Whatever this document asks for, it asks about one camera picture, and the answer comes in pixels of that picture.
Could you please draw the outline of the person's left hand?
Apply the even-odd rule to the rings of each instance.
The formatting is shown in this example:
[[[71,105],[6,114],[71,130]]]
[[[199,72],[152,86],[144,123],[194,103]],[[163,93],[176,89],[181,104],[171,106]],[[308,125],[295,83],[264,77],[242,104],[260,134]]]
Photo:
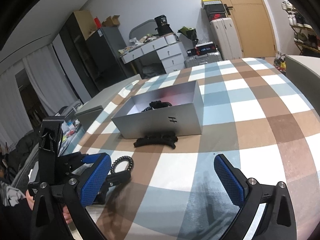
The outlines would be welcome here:
[[[33,210],[35,200],[33,200],[33,197],[29,194],[28,190],[25,192],[25,196],[30,209]],[[73,221],[66,205],[63,207],[63,216],[67,224],[70,224]]]

